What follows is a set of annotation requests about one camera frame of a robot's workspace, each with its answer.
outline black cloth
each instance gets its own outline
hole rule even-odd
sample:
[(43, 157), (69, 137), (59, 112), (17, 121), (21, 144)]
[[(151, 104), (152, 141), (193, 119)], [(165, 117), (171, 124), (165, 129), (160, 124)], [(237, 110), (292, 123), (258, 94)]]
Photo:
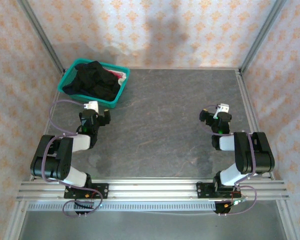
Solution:
[(115, 100), (120, 85), (118, 77), (105, 70), (98, 61), (80, 63), (74, 80), (62, 90), (68, 95), (81, 94), (106, 101)]

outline wire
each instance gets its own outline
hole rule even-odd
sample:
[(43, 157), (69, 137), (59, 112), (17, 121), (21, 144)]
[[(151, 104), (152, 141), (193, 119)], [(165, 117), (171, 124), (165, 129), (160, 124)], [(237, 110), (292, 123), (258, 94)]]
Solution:
[[(80, 187), (80, 186), (74, 186), (74, 185), (71, 185), (71, 184), (68, 184), (68, 183), (65, 183), (61, 180), (52, 180), (52, 179), (48, 179), (45, 175), (45, 166), (46, 166), (46, 161), (47, 161), (47, 155), (48, 155), (48, 151), (50, 149), (50, 146), (52, 145), (52, 143), (54, 142), (54, 140), (58, 139), (58, 138), (62, 138), (62, 137), (70, 137), (71, 135), (66, 135), (66, 134), (63, 134), (63, 135), (58, 135), (58, 136), (54, 136), (53, 138), (51, 138), (51, 140), (48, 142), (48, 144), (46, 145), (46, 148), (44, 150), (44, 153), (43, 153), (43, 157), (42, 157), (42, 163), (41, 163), (41, 176), (43, 178), (44, 181), (48, 182), (48, 183), (51, 183), (51, 182), (58, 182), (62, 185), (65, 185), (69, 188), (74, 188), (74, 189), (79, 189), (79, 190), (84, 190), (84, 191), (90, 191), (90, 192), (94, 192), (95, 194), (98, 194), (100, 196), (100, 202), (99, 204), (94, 208), (92, 209), (91, 211), (89, 211), (88, 213), (84, 213), (85, 216), (89, 215), (89, 214), (92, 214), (93, 212), (95, 212), (99, 207), (100, 205), (102, 204), (102, 201), (103, 201), (103, 196), (101, 194), (101, 192), (99, 192), (98, 190), (96, 189), (92, 189), (92, 188), (87, 188), (87, 187)], [(66, 214), (65, 212), (65, 207), (67, 204), (69, 203), (77, 203), (77, 204), (91, 204), (90, 201), (79, 201), (79, 200), (69, 200), (67, 201), (63, 207), (62, 207), (62, 212), (64, 215), (66, 215), (68, 218), (79, 218), (81, 216), (81, 214), (79, 215), (68, 215)]]
[(92, 195), (91, 195), (91, 202), (92, 202), (92, 199), (94, 198), (94, 195), (95, 195), (96, 193), (94, 192), (94, 193), (92, 193)]
[(220, 216), (243, 214), (243, 213), (249, 211), (250, 209), (252, 209), (254, 207), (254, 205), (257, 202), (257, 190), (253, 186), (248, 186), (248, 185), (241, 186), (240, 188), (249, 188), (249, 189), (252, 189), (254, 191), (254, 200), (253, 200), (252, 205), (250, 207), (248, 207), (247, 209), (243, 210), (243, 211), (233, 212), (233, 213), (222, 213), (222, 214), (220, 214)]
[(231, 192), (231, 203), (233, 203), (233, 200), (234, 200), (234, 194), (241, 194), (241, 192), (239, 192), (239, 191), (232, 191), (232, 192)]
[(75, 132), (78, 133), (79, 130), (80, 130), (80, 128), (81, 128), (81, 125), (77, 127), (77, 129), (75, 130)]
[(83, 209), (94, 209), (92, 206), (85, 206), (85, 205), (81, 205), (77, 202), (74, 203), (74, 205), (78, 206), (78, 207), (81, 207)]
[[(215, 107), (215, 106), (218, 106), (218, 105), (208, 105), (208, 106), (204, 107), (203, 109), (210, 108), (210, 107)], [(215, 132), (212, 132), (212, 131), (208, 131), (202, 124), (200, 124), (200, 126), (201, 126), (201, 128), (206, 133), (208, 133), (210, 135), (216, 135), (216, 136), (221, 136), (221, 137), (231, 136), (232, 135), (232, 134), (219, 134), (219, 133), (215, 133)], [(254, 151), (254, 145), (253, 145), (253, 142), (252, 142), (250, 134), (248, 132), (246, 132), (246, 131), (245, 131), (245, 134), (247, 135), (247, 138), (248, 138), (248, 141), (249, 141), (249, 146), (250, 146), (251, 159), (252, 159), (252, 172), (250, 174), (247, 174), (243, 178), (239, 179), (238, 181), (236, 181), (234, 183), (234, 186), (238, 190), (240, 190), (240, 188), (250, 188), (250, 189), (254, 190), (254, 201), (253, 201), (252, 205), (249, 208), (247, 208), (246, 210), (244, 210), (244, 211), (234, 212), (234, 213), (224, 213), (224, 214), (220, 214), (220, 216), (243, 214), (243, 213), (249, 211), (256, 204), (256, 202), (257, 202), (258, 195), (257, 195), (257, 190), (254, 187), (249, 186), (249, 185), (239, 186), (239, 183), (241, 183), (242, 181), (244, 181), (246, 179), (249, 179), (250, 177), (253, 177), (256, 174), (256, 156), (255, 156), (255, 151)]]
[(79, 106), (84, 106), (82, 103), (79, 103), (79, 102), (76, 102), (76, 101), (73, 101), (73, 100), (68, 100), (68, 99), (61, 99), (61, 100), (58, 100), (58, 101), (55, 101), (52, 103), (51, 107), (50, 107), (50, 110), (49, 110), (49, 121), (51, 123), (52, 126), (54, 126), (56, 129), (60, 130), (61, 132), (63, 133), (67, 133), (67, 134), (72, 134), (72, 135), (77, 135), (75, 132), (71, 132), (71, 131), (68, 131), (68, 130), (64, 130), (62, 129), (61, 127), (57, 126), (53, 121), (52, 121), (52, 109), (53, 107), (58, 104), (58, 103), (72, 103), (72, 104), (76, 104), (76, 105), (79, 105)]

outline aluminum frame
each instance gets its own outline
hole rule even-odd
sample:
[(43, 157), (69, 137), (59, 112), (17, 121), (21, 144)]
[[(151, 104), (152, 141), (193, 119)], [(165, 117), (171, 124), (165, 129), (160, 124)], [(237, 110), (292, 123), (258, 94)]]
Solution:
[[(108, 198), (104, 202), (191, 202), (225, 199), (198, 199), (196, 183), (212, 183), (212, 179), (196, 178), (99, 178), (93, 183), (109, 183)], [(244, 181), (258, 192), (259, 201), (289, 200), (285, 182), (271, 180), (269, 177), (255, 177)], [(17, 200), (67, 202), (64, 199), (65, 186), (58, 183), (47, 183), (42, 179), (24, 181), (20, 186)], [(242, 188), (241, 192), (248, 200), (253, 200), (252, 189)]]
[(37, 33), (39, 39), (41, 40), (44, 48), (47, 50), (49, 56), (51, 57), (55, 67), (58, 69), (60, 73), (63, 73), (64, 67), (58, 58), (54, 48), (52, 47), (44, 29), (42, 28), (35, 12), (33, 11), (32, 7), (30, 6), (28, 0), (17, 0), (19, 3), (20, 7), (24, 11), (24, 14), (27, 16), (29, 19), (33, 29)]
[(8, 227), (5, 231), (5, 235), (3, 237), (4, 240), (18, 240), (22, 226), (24, 224), (24, 220), (26, 217), (27, 209), (28, 209), (28, 202), (27, 201), (16, 201), (12, 216), (8, 223)]
[[(66, 204), (61, 201), (30, 201), (28, 212), (60, 212), (64, 207), (66, 211), (85, 212), (86, 208), (75, 204)], [(93, 201), (85, 206), (96, 206), (98, 201)], [(211, 211), (216, 210), (216, 204), (213, 201), (107, 201), (102, 202), (98, 212), (175, 212), (175, 211)]]
[[(239, 84), (239, 89), (242, 96), (242, 101), (244, 104), (244, 109), (248, 118), (248, 123), (250, 130), (252, 132), (260, 131), (258, 124), (257, 115), (255, 109), (250, 101), (250, 95), (246, 88), (243, 77), (239, 71), (236, 72), (236, 78)], [(275, 181), (275, 176), (272, 172), (269, 174), (270, 178)], [(288, 200), (278, 199), (276, 200), (276, 205), (278, 207), (281, 221), (283, 224), (284, 232), (288, 240), (300, 240), (300, 229), (296, 221), (296, 216), (294, 215), (292, 203)]]
[(256, 36), (248, 54), (246, 55), (241, 68), (240, 73), (243, 74), (248, 69), (248, 66), (250, 65), (251, 61), (256, 56), (258, 49), (262, 45), (263, 41), (265, 40), (268, 32), (270, 31), (272, 25), (274, 24), (275, 20), (277, 19), (277, 16), (281, 12), (281, 9), (285, 5), (287, 0), (276, 0), (272, 9), (270, 10), (269, 15), (267, 16), (264, 24), (262, 25), (258, 35)]

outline gray tabletop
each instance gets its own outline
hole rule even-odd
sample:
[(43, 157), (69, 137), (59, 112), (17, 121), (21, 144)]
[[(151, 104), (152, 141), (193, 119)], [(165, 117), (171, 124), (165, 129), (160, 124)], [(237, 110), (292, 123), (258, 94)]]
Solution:
[[(235, 160), (234, 152), (216, 151), (200, 127), (203, 107), (219, 103), (230, 105), (232, 132), (249, 129), (234, 70), (132, 69), (110, 124), (100, 127), (93, 149), (72, 154), (71, 164), (93, 178), (211, 178)], [(82, 110), (60, 103), (52, 119), (75, 131)]]

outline metal pole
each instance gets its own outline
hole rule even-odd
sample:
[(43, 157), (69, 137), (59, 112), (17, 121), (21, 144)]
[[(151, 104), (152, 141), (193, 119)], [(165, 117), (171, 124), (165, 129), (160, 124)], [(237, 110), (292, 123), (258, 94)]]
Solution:
[[(196, 183), (211, 183), (212, 179), (194, 178), (99, 178), (93, 183), (109, 183), (109, 192), (104, 202), (193, 202), (221, 201), (223, 198), (198, 199)], [(258, 192), (259, 201), (288, 200), (288, 191), (284, 181), (271, 180), (268, 177), (256, 177), (244, 181)], [(242, 194), (253, 200), (254, 191), (242, 189)], [(17, 200), (66, 202), (65, 186), (58, 183), (46, 183), (42, 179), (22, 182)]]
[(253, 60), (253, 58), (255, 57), (255, 55), (257, 54), (257, 51), (259, 49), (259, 47), (261, 46), (261, 44), (263, 43), (265, 37), (267, 36), (268, 32), (271, 29), (271, 26), (274, 24), (277, 16), (279, 15), (282, 7), (284, 6), (284, 4), (286, 3), (287, 0), (276, 0), (268, 17), (266, 18), (263, 26), (261, 27), (260, 32), (258, 33), (256, 39), (254, 40), (252, 47), (250, 48), (247, 56), (245, 57), (242, 66), (240, 68), (240, 73), (243, 74), (249, 64), (251, 63), (251, 61)]
[(36, 17), (36, 14), (34, 13), (33, 9), (31, 8), (28, 0), (17, 0), (20, 7), (24, 11), (25, 15), (28, 17), (32, 27), (36, 31), (37, 35), (39, 36), (43, 46), (48, 51), (54, 65), (58, 69), (60, 73), (64, 72), (64, 68), (62, 66), (61, 61), (59, 60), (54, 48), (52, 47), (47, 35), (45, 34), (45, 31), (43, 30), (42, 26), (39, 23), (39, 20)]

